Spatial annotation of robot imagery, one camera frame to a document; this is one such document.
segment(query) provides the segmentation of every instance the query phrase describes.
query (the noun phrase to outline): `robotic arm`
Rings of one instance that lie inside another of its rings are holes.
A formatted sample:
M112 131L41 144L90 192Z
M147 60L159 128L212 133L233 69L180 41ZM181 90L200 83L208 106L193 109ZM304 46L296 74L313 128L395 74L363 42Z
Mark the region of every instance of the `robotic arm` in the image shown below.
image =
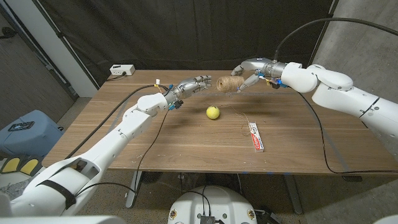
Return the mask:
M165 95L142 96L123 114L122 122L87 152L59 161L41 172L24 193L11 201L11 215L74 215L91 198L96 187L79 191L100 182L129 141L144 132L158 111L178 109L182 99L211 86L211 76L188 78Z
M272 80L275 88L287 85L300 93L317 89L312 96L316 104L351 114L398 138L398 104L354 87L352 79L345 74L329 71L320 65L304 69L300 63L252 58L238 65L231 75L241 75L245 70L255 72L239 87L238 93L266 78Z

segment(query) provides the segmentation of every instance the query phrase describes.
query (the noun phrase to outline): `power strip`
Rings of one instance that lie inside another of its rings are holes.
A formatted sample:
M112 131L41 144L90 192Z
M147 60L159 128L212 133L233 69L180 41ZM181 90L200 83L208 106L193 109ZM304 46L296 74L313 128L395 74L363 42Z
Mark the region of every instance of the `power strip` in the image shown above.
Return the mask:
M109 70L112 75L123 75L123 72L126 72L126 75L132 75L136 68L134 68L134 65L112 65Z

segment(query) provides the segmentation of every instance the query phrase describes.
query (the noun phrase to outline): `table top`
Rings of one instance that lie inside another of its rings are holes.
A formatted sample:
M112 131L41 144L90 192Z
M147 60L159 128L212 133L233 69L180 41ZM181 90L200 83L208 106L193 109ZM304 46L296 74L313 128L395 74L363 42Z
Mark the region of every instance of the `table top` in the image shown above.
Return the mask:
M212 75L213 87L185 99L178 110L169 111L155 144L140 170L172 172L234 172L267 174L332 174L323 155L320 127L301 96L290 88L278 90L260 82L240 94L215 89L219 77L230 71L138 70L133 76L106 82L87 104L59 142L43 160L49 166L65 158L130 92L159 78L164 85L188 77ZM156 87L139 91L118 109L82 146L87 151L121 121L121 115L143 95L159 92ZM398 170L398 163L365 125L354 116L329 110L311 100L325 132L326 158L337 171ZM220 107L220 117L206 116L209 105ZM254 152L244 113L255 121L265 150ZM155 139L165 112L151 127L131 141L110 169L137 169L143 153Z

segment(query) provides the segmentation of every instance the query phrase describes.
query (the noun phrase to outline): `yellow ball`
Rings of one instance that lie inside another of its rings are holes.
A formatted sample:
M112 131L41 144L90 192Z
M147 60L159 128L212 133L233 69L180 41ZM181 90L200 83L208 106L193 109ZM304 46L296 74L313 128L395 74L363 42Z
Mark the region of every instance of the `yellow ball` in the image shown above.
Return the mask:
M209 106L206 110L206 114L210 119L216 119L220 115L220 109L216 106Z

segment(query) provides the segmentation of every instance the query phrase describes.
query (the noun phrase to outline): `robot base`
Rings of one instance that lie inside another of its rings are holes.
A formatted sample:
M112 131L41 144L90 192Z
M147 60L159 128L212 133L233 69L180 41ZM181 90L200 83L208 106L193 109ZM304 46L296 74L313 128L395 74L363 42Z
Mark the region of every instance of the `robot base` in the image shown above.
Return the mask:
M256 215L252 205L240 194L226 187L206 186L204 195L205 216L203 216L202 192L204 187L197 187L186 192L170 209L168 224L187 223L230 223L256 224Z

